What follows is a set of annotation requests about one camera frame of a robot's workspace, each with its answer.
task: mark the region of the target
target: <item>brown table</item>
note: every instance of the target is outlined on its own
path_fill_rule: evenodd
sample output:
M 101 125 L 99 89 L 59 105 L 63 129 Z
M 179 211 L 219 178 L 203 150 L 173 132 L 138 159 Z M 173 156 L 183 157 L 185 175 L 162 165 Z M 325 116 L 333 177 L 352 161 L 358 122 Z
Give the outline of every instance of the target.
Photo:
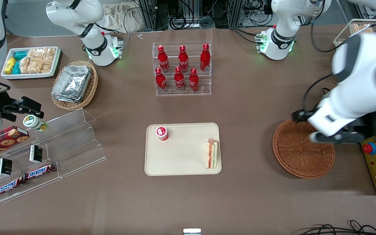
M 318 45 L 328 48 L 342 27 L 318 27 Z M 213 94 L 156 97 L 152 43 L 190 40 L 213 43 Z M 108 160 L 0 204 L 0 234 L 171 235 L 199 227 L 204 235 L 292 235 L 314 224 L 347 227 L 350 219 L 376 227 L 376 196 L 358 145 L 336 145 L 333 168 L 315 180 L 293 177 L 273 155 L 276 127 L 300 108 L 308 86 L 331 72 L 333 54 L 313 49 L 309 27 L 297 40 L 286 59 L 271 61 L 229 30 L 143 33 L 143 40 L 132 35 L 122 60 L 96 67 L 100 82 L 86 107 L 97 119 L 95 136 Z M 8 37 L 9 48 L 26 46 L 60 47 L 61 67 L 88 60 L 76 36 Z M 53 81 L 8 82 L 9 94 L 40 102 L 50 120 L 67 113 L 51 101 Z M 317 85 L 308 105 L 319 101 L 321 87 L 335 84 L 331 78 Z M 221 173 L 147 176 L 146 128 L 187 122 L 219 125 Z

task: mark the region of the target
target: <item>aluminum foil container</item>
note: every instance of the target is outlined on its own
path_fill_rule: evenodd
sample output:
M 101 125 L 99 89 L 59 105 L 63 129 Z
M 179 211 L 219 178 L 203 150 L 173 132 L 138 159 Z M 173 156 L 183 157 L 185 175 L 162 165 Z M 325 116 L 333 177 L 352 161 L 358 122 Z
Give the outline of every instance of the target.
M 81 102 L 91 77 L 91 69 L 86 66 L 67 66 L 59 76 L 51 95 L 56 100 Z

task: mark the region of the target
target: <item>black box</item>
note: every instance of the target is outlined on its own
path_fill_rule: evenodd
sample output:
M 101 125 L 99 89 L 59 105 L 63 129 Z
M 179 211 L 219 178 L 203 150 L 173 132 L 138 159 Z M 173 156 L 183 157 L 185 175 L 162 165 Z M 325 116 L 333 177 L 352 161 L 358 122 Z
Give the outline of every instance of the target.
M 30 162 L 41 163 L 43 159 L 43 148 L 37 145 L 30 146 Z
M 12 160 L 0 159 L 0 176 L 10 176 L 12 170 Z

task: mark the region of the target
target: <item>red bottle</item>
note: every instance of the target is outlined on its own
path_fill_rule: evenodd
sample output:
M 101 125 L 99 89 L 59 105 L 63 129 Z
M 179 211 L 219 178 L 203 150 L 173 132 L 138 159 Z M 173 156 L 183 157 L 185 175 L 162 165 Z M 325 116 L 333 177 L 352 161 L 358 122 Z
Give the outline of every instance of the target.
M 189 88 L 191 92 L 197 92 L 199 90 L 198 82 L 199 78 L 197 75 L 197 70 L 195 68 L 191 69 L 191 75 L 189 76 Z
M 158 61 L 163 73 L 169 72 L 169 60 L 162 45 L 158 46 Z
M 188 72 L 188 55 L 185 52 L 185 46 L 181 45 L 179 47 L 179 67 L 181 67 L 182 73 Z
M 205 43 L 203 45 L 203 52 L 201 52 L 201 56 L 200 56 L 200 69 L 203 72 L 210 71 L 210 60 L 212 57 L 210 55 L 209 49 L 210 49 L 210 45 Z
M 155 73 L 156 73 L 156 84 L 158 85 L 159 92 L 166 92 L 167 85 L 165 81 L 165 76 L 162 74 L 161 69 L 157 68 Z
M 185 90 L 185 84 L 184 75 L 181 73 L 181 67 L 176 66 L 175 76 L 173 78 L 175 79 L 176 89 L 180 92 L 183 92 Z

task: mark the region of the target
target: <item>cookie box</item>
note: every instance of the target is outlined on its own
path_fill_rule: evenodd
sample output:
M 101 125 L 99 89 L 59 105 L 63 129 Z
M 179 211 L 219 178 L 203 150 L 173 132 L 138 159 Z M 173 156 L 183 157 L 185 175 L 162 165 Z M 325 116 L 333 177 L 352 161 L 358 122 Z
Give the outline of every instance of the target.
M 26 130 L 16 126 L 0 131 L 0 152 L 28 140 L 30 136 Z

